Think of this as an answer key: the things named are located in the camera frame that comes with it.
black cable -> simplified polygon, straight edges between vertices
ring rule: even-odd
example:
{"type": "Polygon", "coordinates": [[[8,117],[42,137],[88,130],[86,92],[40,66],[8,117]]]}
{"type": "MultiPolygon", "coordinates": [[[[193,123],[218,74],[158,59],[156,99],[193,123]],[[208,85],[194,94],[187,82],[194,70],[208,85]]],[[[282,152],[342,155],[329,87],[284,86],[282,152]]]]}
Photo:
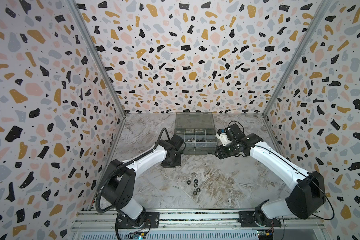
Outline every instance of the black cable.
{"type": "Polygon", "coordinates": [[[144,221],[144,226],[143,226],[141,229],[135,231],[134,233],[137,233],[137,232],[139,232],[139,231],[142,231],[142,230],[145,228],[145,225],[146,225],[146,224],[147,224],[147,223],[144,221]]]}
{"type": "MultiPolygon", "coordinates": [[[[278,156],[277,154],[275,154],[274,152],[270,151],[269,149],[266,149],[265,147],[262,147],[262,146],[257,146],[257,145],[249,145],[251,147],[261,147],[261,148],[264,148],[265,150],[269,151],[270,153],[274,154],[275,156],[277,156],[278,158],[280,158],[281,160],[283,160],[286,164],[288,164],[293,170],[297,171],[299,174],[303,175],[304,177],[307,177],[305,176],[304,174],[302,174],[300,171],[298,171],[296,168],[294,168],[293,166],[291,166],[287,161],[285,161],[284,159],[282,159],[280,156],[278,156]]],[[[329,205],[331,206],[331,209],[332,209],[332,217],[331,218],[322,218],[322,217],[319,217],[315,214],[312,214],[313,216],[315,217],[318,217],[322,220],[332,220],[334,217],[335,217],[335,210],[331,204],[331,201],[328,199],[327,195],[325,194],[325,192],[323,190],[321,190],[321,188],[314,182],[311,180],[311,182],[317,186],[317,188],[322,192],[322,194],[324,194],[324,196],[326,197],[327,201],[329,202],[329,205]]]]}
{"type": "Polygon", "coordinates": [[[320,218],[320,219],[322,219],[322,220],[332,220],[332,219],[335,217],[335,210],[334,210],[334,208],[333,208],[333,206],[332,206],[332,204],[331,204],[331,201],[328,199],[328,197],[327,197],[327,195],[325,194],[325,192],[324,192],[323,190],[321,190],[321,188],[320,188],[314,181],[311,180],[311,182],[317,186],[317,188],[322,192],[322,194],[324,194],[324,196],[325,196],[325,198],[327,199],[329,205],[331,206],[332,214],[333,214],[331,218],[322,218],[322,217],[319,217],[319,216],[317,216],[317,215],[315,215],[315,214],[312,214],[312,215],[315,216],[315,217],[318,217],[318,218],[320,218]]]}
{"type": "Polygon", "coordinates": [[[283,237],[282,237],[280,240],[283,240],[283,238],[284,238],[284,233],[285,233],[284,217],[282,217],[282,218],[283,218],[283,237]]]}
{"type": "Polygon", "coordinates": [[[154,149],[155,149],[155,150],[156,150],[156,147],[158,146],[158,143],[159,143],[159,141],[160,141],[160,139],[161,139],[161,136],[163,135],[163,131],[164,131],[164,130],[165,130],[165,133],[167,134],[168,140],[170,140],[167,129],[166,129],[165,127],[163,127],[163,129],[161,130],[160,134],[158,135],[157,141],[156,141],[156,143],[155,143],[155,146],[154,146],[154,149]]]}
{"type": "Polygon", "coordinates": [[[113,178],[114,176],[117,175],[117,173],[120,171],[120,169],[122,169],[125,166],[128,166],[130,164],[132,164],[134,161],[131,160],[129,162],[123,163],[119,166],[117,166],[104,180],[104,182],[99,186],[99,188],[97,189],[97,196],[96,196],[96,201],[95,201],[95,207],[96,207],[96,211],[100,214],[108,211],[109,209],[113,209],[115,208],[115,206],[111,205],[106,207],[105,209],[102,209],[100,207],[100,199],[101,199],[101,195],[103,194],[104,191],[104,187],[109,183],[109,181],[111,180],[111,178],[113,178]]]}
{"type": "Polygon", "coordinates": [[[180,152],[181,154],[184,152],[184,150],[185,150],[186,147],[187,147],[187,145],[186,145],[185,142],[184,142],[184,148],[183,148],[183,150],[180,152]]]}
{"type": "Polygon", "coordinates": [[[149,229],[148,229],[148,232],[146,234],[149,233],[149,231],[151,230],[151,226],[152,226],[152,223],[151,223],[151,220],[147,219],[149,221],[149,229]]]}
{"type": "Polygon", "coordinates": [[[283,162],[285,162],[286,164],[288,164],[288,166],[290,166],[293,170],[297,171],[296,168],[294,168],[292,165],[290,165],[287,161],[285,161],[284,159],[282,159],[279,155],[275,154],[274,152],[272,152],[271,150],[265,148],[265,147],[262,147],[262,146],[257,146],[257,145],[247,145],[249,147],[261,147],[267,151],[269,151],[270,153],[272,153],[273,155],[277,156],[279,159],[283,160],[283,162]]]}
{"type": "Polygon", "coordinates": [[[119,235],[119,230],[117,228],[117,223],[119,222],[119,219],[120,219],[120,214],[118,213],[117,217],[116,217],[116,222],[115,222],[115,233],[116,233],[117,240],[121,240],[120,235],[119,235]]]}
{"type": "Polygon", "coordinates": [[[243,132],[244,132],[244,127],[241,125],[241,123],[240,122],[238,122],[238,121],[230,121],[229,123],[228,123],[228,127],[231,125],[231,122],[237,122],[238,124],[240,124],[240,126],[243,128],[243,132]]]}

